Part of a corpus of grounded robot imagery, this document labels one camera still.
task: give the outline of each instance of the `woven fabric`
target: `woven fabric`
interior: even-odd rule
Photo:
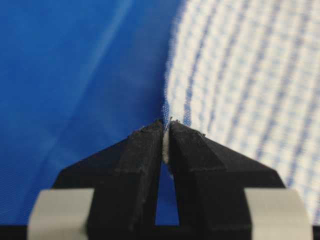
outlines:
[[[320,223],[320,1],[188,0],[176,18],[164,118],[280,174]]]

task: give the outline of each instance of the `tape strip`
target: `tape strip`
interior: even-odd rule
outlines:
[[[41,191],[29,218],[27,239],[87,240],[93,194],[93,188]]]
[[[245,188],[252,240],[312,240],[312,226],[297,191]]]

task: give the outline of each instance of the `blue background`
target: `blue background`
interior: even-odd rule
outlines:
[[[26,224],[59,171],[162,118],[180,0],[0,3],[0,224]],[[157,224],[177,224],[162,166]]]

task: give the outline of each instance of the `blue stripe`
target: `blue stripe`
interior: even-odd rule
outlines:
[[[183,1],[181,6],[179,7],[177,11],[177,16],[174,20],[172,32],[171,32],[171,40],[169,43],[169,53],[168,53],[168,60],[166,62],[166,72],[164,74],[164,104],[163,104],[163,123],[164,123],[164,129],[167,130],[168,124],[169,124],[169,113],[170,113],[170,105],[168,102],[168,85],[169,85],[169,76],[170,71],[172,69],[173,63],[174,63],[174,57],[175,57],[175,51],[177,49],[177,42],[178,42],[178,28],[181,24],[183,15],[187,8],[187,1]]]
[[[188,43],[188,39],[190,39],[191,38],[191,34],[192,34],[192,27],[193,27],[193,25],[195,24],[195,17],[197,17],[197,12],[201,9],[200,8],[200,6],[203,4],[203,2],[204,2],[205,0],[201,0],[201,2],[198,4],[198,7],[196,8],[196,11],[195,11],[195,13],[194,13],[194,15],[192,15],[192,22],[191,22],[191,24],[190,24],[190,26],[189,26],[189,31],[188,31],[188,36],[186,37],[186,40],[183,42],[183,46],[184,47],[188,47],[187,46],[187,43]],[[172,94],[172,101],[171,101],[171,107],[172,107],[172,105],[175,103],[175,98],[176,98],[176,92],[177,92],[177,87],[178,87],[178,85],[179,85],[179,76],[176,76],[176,81],[175,81],[175,83],[174,83],[174,86],[173,86],[173,88],[172,88],[172,92],[173,92],[173,94]]]
[[[306,9],[305,11],[308,12],[311,8],[311,0],[309,0],[306,4]],[[264,145],[266,144],[266,142],[268,141],[270,134],[274,128],[274,126],[276,125],[276,116],[279,113],[279,110],[281,109],[280,106],[285,98],[286,95],[286,89],[288,88],[288,85],[290,83],[290,79],[294,73],[294,71],[296,70],[296,62],[299,59],[299,52],[300,49],[303,45],[303,40],[302,40],[302,35],[305,33],[305,28],[306,25],[309,21],[309,18],[307,16],[307,14],[303,14],[302,18],[301,18],[301,22],[300,22],[300,26],[299,26],[299,31],[297,33],[297,36],[294,40],[294,45],[292,47],[292,52],[291,52],[291,56],[289,57],[289,64],[287,66],[287,69],[285,71],[285,74],[282,78],[282,84],[280,86],[280,89],[276,95],[276,103],[273,105],[272,111],[271,111],[271,115],[269,118],[269,121],[267,123],[267,127],[266,130],[264,131],[264,135],[258,145],[258,149],[256,151],[256,159],[259,160],[262,156],[262,149],[264,148]]]
[[[214,16],[216,15],[217,12],[217,7],[220,3],[220,0],[217,0],[214,3],[214,6],[212,7],[211,13],[209,14],[205,27],[204,27],[204,31],[200,40],[200,44],[198,46],[198,50],[197,50],[197,54],[195,56],[195,60],[194,60],[194,64],[192,66],[192,72],[191,75],[189,77],[189,81],[188,81],[188,87],[186,89],[186,96],[185,96],[185,103],[184,103],[184,116],[183,116],[183,123],[187,126],[191,125],[191,107],[190,107],[190,102],[192,99],[192,90],[193,90],[193,85],[194,85],[194,77],[196,74],[196,70],[199,64],[199,60],[201,57],[201,53],[202,53],[202,49],[204,48],[204,44],[205,44],[205,40],[208,36],[209,33],[209,27],[212,25],[213,20],[214,20]]]
[[[282,1],[276,1],[272,7],[272,12],[270,14],[270,18],[268,20],[268,23],[266,24],[268,27],[266,28],[266,30],[264,32],[264,35],[263,35],[263,38],[261,41],[261,45],[259,47],[259,50],[256,53],[254,64],[252,66],[250,75],[247,79],[247,83],[245,84],[243,94],[241,95],[241,100],[237,106],[235,115],[232,118],[231,127],[230,127],[229,133],[227,135],[227,139],[226,139],[227,146],[230,145],[231,142],[233,141],[234,131],[235,131],[236,127],[238,126],[239,118],[245,109],[245,104],[248,100],[249,92],[251,91],[252,86],[255,83],[255,76],[256,76],[257,72],[259,71],[259,67],[260,67],[262,60],[264,59],[265,50],[269,46],[269,39],[273,33],[273,25],[277,19],[281,3],[282,3]]]
[[[219,70],[218,76],[217,76],[217,81],[214,86],[214,94],[213,94],[213,100],[212,100],[213,103],[212,103],[212,109],[210,112],[210,120],[209,120],[209,124],[208,124],[208,129],[207,129],[208,132],[210,132],[211,127],[212,127],[212,123],[215,119],[217,96],[220,92],[221,82],[224,79],[224,74],[225,74],[226,68],[228,67],[229,58],[231,56],[233,47],[236,45],[236,41],[237,41],[238,35],[240,33],[241,27],[242,27],[242,23],[245,20],[245,13],[248,10],[248,8],[249,8],[249,1],[246,0],[246,1],[244,1],[242,8],[237,16],[236,26],[234,28],[234,32],[232,33],[232,35],[230,37],[228,47],[225,49],[225,53],[222,58],[220,70]]]
[[[308,139],[309,128],[310,128],[310,125],[312,124],[311,116],[313,115],[313,113],[315,112],[316,108],[319,105],[318,104],[319,95],[320,95],[320,86],[319,86],[319,84],[317,84],[316,87],[313,89],[312,100],[311,100],[310,105],[308,106],[307,114],[305,115],[305,118],[304,118],[303,129],[302,129],[301,135],[299,136],[298,144],[295,146],[295,149],[294,149],[294,157],[293,157],[291,164],[289,166],[290,171],[289,171],[289,175],[286,179],[288,187],[291,187],[295,182],[294,177],[295,177],[295,174],[297,171],[297,161],[299,159],[299,156],[302,153],[303,145],[306,142],[306,140]],[[312,174],[309,174],[308,177],[309,177],[308,183],[311,184]]]

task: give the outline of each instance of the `black plastic part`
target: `black plastic part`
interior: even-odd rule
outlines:
[[[169,158],[179,226],[155,226],[163,126],[160,121],[62,170],[53,188],[94,188],[90,240],[250,240],[246,187],[284,188],[273,169],[224,147],[177,121]],[[27,227],[0,225],[0,239],[25,240]],[[320,227],[313,227],[320,240]]]
[[[154,226],[162,141],[163,125],[157,120],[61,171],[53,188],[95,188],[87,222],[90,239],[106,231],[136,239]]]
[[[177,121],[169,131],[180,224],[204,239],[250,239],[244,188],[284,188],[277,172]]]

